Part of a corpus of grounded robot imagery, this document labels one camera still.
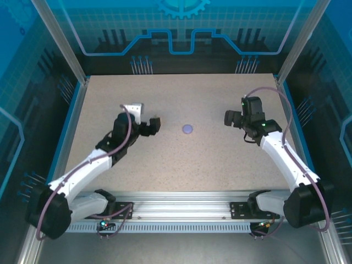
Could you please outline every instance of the speckled work surface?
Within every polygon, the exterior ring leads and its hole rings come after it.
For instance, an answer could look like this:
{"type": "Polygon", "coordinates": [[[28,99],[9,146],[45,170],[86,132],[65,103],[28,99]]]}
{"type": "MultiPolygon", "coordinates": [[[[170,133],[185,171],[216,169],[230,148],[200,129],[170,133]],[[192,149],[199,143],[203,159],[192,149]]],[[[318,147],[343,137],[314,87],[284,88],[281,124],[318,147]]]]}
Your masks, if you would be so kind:
{"type": "MultiPolygon", "coordinates": [[[[242,130],[224,126],[226,110],[241,110],[241,97],[259,86],[275,87],[271,74],[92,76],[71,147],[67,170],[93,150],[113,127],[122,103],[142,102],[156,136],[140,137],[128,154],[86,191],[227,191],[287,189],[269,156],[243,141],[242,130]],[[184,134],[185,124],[193,126],[184,134]]],[[[267,119],[284,128],[279,96],[260,91],[267,119]]]]}

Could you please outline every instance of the metal post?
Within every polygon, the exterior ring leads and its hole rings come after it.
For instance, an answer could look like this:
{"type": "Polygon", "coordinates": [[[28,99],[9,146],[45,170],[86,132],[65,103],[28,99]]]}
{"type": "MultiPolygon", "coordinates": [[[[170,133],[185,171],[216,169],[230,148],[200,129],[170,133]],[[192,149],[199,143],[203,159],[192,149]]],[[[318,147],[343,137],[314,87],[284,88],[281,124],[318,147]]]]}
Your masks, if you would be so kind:
{"type": "Polygon", "coordinates": [[[290,53],[288,54],[286,60],[284,61],[281,67],[281,70],[278,74],[279,84],[283,84],[288,74],[292,70],[293,65],[296,63],[304,46],[306,45],[310,34],[313,33],[315,27],[317,26],[319,20],[323,16],[325,9],[329,5],[329,3],[330,3],[330,0],[317,0],[317,3],[315,4],[311,13],[309,14],[307,21],[302,27],[300,34],[298,35],[290,53]]]}
{"type": "Polygon", "coordinates": [[[60,28],[58,21],[56,20],[53,12],[48,6],[47,2],[45,0],[31,0],[31,1],[34,7],[37,9],[39,16],[41,17],[44,24],[48,28],[51,36],[53,37],[60,51],[62,52],[65,60],[70,66],[77,80],[82,85],[85,85],[86,75],[81,65],[79,64],[75,53],[71,49],[70,44],[68,43],[68,40],[66,39],[64,32],[60,28]]]}

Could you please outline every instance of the small round disc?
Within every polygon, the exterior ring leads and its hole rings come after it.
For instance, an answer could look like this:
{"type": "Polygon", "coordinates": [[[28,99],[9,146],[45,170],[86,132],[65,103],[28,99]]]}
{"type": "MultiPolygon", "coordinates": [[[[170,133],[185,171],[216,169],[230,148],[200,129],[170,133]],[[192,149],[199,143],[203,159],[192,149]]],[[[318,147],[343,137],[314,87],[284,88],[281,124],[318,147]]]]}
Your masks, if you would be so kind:
{"type": "Polygon", "coordinates": [[[193,127],[192,127],[191,125],[184,125],[184,126],[182,127],[182,131],[183,131],[183,133],[185,133],[185,134],[191,134],[192,131],[193,131],[193,127]]]}

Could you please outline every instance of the enclosure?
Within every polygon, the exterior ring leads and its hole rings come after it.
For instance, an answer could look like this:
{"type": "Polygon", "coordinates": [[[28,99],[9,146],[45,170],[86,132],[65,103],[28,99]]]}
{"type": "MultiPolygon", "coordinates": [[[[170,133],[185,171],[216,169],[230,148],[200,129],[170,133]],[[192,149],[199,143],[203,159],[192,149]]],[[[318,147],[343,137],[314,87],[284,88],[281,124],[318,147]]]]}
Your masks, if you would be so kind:
{"type": "Polygon", "coordinates": [[[1,263],[350,263],[351,10],[349,0],[0,0],[1,263]],[[250,223],[263,219],[233,219],[231,202],[288,190],[275,161],[224,126],[262,86],[290,103],[256,93],[267,119],[284,129],[292,107],[288,141],[334,185],[326,232],[284,222],[254,240],[250,223]],[[80,193],[133,202],[132,218],[109,240],[86,219],[36,240],[25,221],[33,187],[84,160],[119,105],[135,102],[142,121],[161,117],[160,131],[80,193]]]}

